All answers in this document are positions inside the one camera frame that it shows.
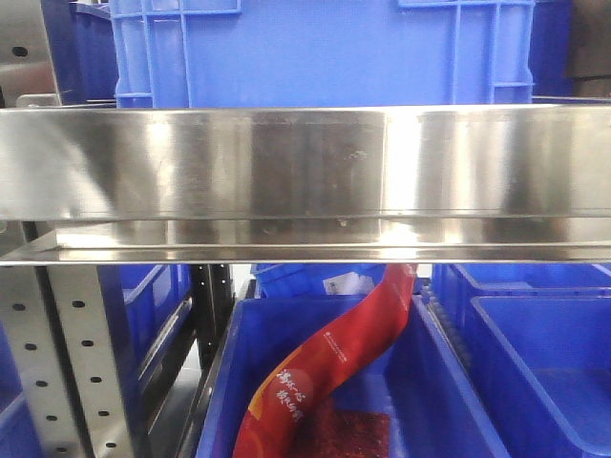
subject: metal rail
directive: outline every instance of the metal rail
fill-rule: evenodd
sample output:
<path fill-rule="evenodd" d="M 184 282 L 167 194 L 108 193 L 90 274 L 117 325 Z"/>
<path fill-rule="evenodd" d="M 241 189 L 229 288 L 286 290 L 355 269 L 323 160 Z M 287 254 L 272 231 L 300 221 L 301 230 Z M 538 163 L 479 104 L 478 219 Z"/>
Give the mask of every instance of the metal rail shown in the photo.
<path fill-rule="evenodd" d="M 4 110 L 0 220 L 56 223 L 0 264 L 608 260 L 610 126 L 605 105 Z"/>

